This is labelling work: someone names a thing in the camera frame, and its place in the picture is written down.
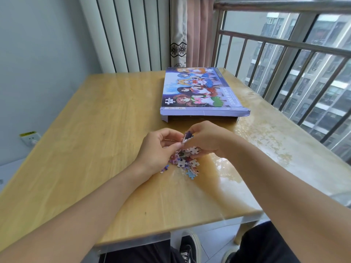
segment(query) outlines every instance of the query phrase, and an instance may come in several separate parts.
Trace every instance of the black pants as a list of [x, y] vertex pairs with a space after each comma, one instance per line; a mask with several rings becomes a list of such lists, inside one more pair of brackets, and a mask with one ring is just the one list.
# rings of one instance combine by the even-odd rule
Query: black pants
[[[110, 252], [100, 256], [99, 263], [184, 263], [179, 251], [170, 246], [170, 240]], [[248, 230], [240, 249], [231, 263], [299, 263], [271, 222]]]

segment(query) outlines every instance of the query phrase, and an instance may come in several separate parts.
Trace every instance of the hand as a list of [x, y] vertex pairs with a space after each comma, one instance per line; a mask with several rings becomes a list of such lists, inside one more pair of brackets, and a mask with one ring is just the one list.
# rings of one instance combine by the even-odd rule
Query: hand
[[201, 149], [199, 154], [192, 155], [191, 157], [198, 158], [209, 153], [215, 153], [218, 157], [225, 158], [225, 154], [222, 151], [222, 144], [235, 134], [229, 130], [219, 127], [210, 121], [204, 121], [198, 124], [194, 124], [189, 130], [194, 137], [184, 143], [184, 149], [192, 146], [199, 147]]
[[143, 169], [142, 182], [147, 181], [153, 174], [162, 170], [171, 155], [183, 146], [184, 135], [170, 128], [149, 132], [143, 139], [134, 164]]

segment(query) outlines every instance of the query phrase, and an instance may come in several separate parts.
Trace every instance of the radiator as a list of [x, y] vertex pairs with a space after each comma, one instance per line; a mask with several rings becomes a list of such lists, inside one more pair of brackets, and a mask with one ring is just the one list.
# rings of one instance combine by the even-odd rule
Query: radiator
[[170, 66], [169, 0], [80, 0], [104, 73]]

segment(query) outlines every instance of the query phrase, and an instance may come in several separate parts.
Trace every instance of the sneaker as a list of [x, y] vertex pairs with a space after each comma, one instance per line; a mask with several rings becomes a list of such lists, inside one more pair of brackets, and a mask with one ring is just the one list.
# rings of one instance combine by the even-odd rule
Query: sneaker
[[180, 254], [186, 263], [201, 262], [201, 244], [198, 236], [190, 231], [185, 231], [180, 243]]
[[225, 252], [221, 263], [229, 263], [232, 258], [235, 256], [235, 253], [239, 250], [239, 246], [233, 247], [229, 249], [227, 252]]

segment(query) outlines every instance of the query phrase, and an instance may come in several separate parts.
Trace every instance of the left hand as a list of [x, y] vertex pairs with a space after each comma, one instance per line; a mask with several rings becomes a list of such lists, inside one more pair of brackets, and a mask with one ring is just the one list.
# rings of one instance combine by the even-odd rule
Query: left hand
[[184, 135], [170, 128], [149, 132], [143, 139], [134, 164], [143, 169], [142, 182], [162, 170], [171, 155], [183, 147]]

